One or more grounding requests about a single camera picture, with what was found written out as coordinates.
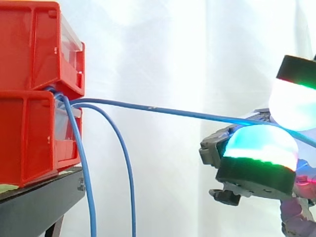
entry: blue cable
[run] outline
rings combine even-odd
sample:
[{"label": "blue cable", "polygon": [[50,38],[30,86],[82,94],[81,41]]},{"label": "blue cable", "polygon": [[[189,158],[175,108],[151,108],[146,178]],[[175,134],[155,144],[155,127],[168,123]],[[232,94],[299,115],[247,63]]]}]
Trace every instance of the blue cable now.
[{"label": "blue cable", "polygon": [[277,126],[284,129],[289,134],[291,134],[294,138],[316,148],[316,140],[309,138],[299,132],[283,128],[279,126],[278,124],[271,123],[271,122],[258,121],[258,120],[252,120],[252,119],[246,119],[246,118],[232,118],[232,117],[225,117],[225,116],[218,116],[218,115],[209,115],[209,114],[196,113],[196,112],[190,112],[190,111],[166,109],[166,108],[160,108],[160,107],[136,105],[136,104],[119,102],[119,101],[92,99],[92,98],[77,99],[77,100],[71,101],[70,103],[72,105],[78,104],[78,103],[96,103],[96,104],[104,104],[104,105],[113,105],[113,106],[119,106],[119,107],[124,107],[124,108],[129,108],[129,109],[135,109],[135,110],[178,115],[178,116],[205,119],[205,120],[218,121],[218,122],[236,123],[236,124],[245,125],[245,126],[259,125],[259,124],[272,125],[272,126]]},{"label": "blue cable", "polygon": [[136,208],[135,208],[135,190],[134,190],[133,172],[132,172],[132,166],[130,163],[129,154],[128,154],[124,139],[123,139],[118,127],[112,121],[110,116],[106,112],[104,112],[102,109],[100,109],[99,107],[94,106],[94,105],[90,105],[90,104],[75,104],[75,105],[73,105],[73,107],[74,108],[89,108],[89,109],[93,109],[93,110],[99,112],[110,123],[110,125],[112,126],[114,132],[116,133],[116,135],[119,139],[120,145],[123,149],[125,162],[126,162],[126,166],[127,166],[127,171],[128,171],[128,178],[129,178],[131,219],[132,219],[132,237],[136,237]]},{"label": "blue cable", "polygon": [[90,180],[87,159],[85,156],[83,144],[81,141],[80,132],[79,132],[74,114],[72,112],[69,99],[67,96],[62,96],[61,98],[65,104],[65,108],[66,108],[66,111],[67,111],[67,114],[69,117],[69,121],[70,121],[71,126],[73,128],[73,132],[74,132],[77,147],[78,147],[78,152],[79,152],[81,163],[82,163],[83,177],[84,177],[84,183],[85,183],[85,188],[86,188],[86,192],[87,192],[87,199],[88,199],[89,213],[90,213],[91,237],[96,237],[97,236],[96,212],[95,212],[94,199],[93,199],[93,193],[92,193],[92,185],[91,185],[91,180]]}]

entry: clear plastic bin front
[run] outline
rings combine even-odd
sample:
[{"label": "clear plastic bin front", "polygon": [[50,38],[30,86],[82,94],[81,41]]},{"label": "clear plastic bin front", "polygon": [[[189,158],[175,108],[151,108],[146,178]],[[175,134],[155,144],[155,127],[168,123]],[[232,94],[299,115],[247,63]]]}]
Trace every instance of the clear plastic bin front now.
[{"label": "clear plastic bin front", "polygon": [[82,51],[82,43],[63,16],[61,20],[61,51],[65,60],[77,69],[77,52]]},{"label": "clear plastic bin front", "polygon": [[[72,108],[76,119],[81,118],[82,111]],[[73,140],[73,129],[71,127],[67,111],[63,102],[55,101],[55,139],[56,140]]]}]

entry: screw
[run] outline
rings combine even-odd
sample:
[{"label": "screw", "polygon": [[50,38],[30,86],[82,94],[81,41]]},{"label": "screw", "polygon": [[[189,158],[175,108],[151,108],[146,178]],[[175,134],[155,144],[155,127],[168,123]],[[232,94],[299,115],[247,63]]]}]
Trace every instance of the screw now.
[{"label": "screw", "polygon": [[85,184],[84,184],[84,179],[83,178],[79,178],[78,190],[79,191],[85,191]]}]

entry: stacked red bins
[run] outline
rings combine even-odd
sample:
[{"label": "stacked red bins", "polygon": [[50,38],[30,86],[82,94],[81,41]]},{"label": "stacked red bins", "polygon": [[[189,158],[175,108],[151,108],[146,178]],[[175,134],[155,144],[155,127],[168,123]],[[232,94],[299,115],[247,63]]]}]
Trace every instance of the stacked red bins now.
[{"label": "stacked red bins", "polygon": [[[23,187],[80,162],[47,86],[84,95],[84,44],[56,2],[0,1],[0,185]],[[81,130],[81,111],[73,112]]]}]

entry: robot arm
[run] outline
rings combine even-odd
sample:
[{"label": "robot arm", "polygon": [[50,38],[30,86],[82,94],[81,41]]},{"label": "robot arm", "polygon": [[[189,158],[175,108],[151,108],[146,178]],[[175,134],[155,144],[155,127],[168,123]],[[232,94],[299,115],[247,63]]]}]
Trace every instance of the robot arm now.
[{"label": "robot arm", "polygon": [[307,199],[294,197],[281,202],[282,232],[287,237],[315,237],[316,223]]}]

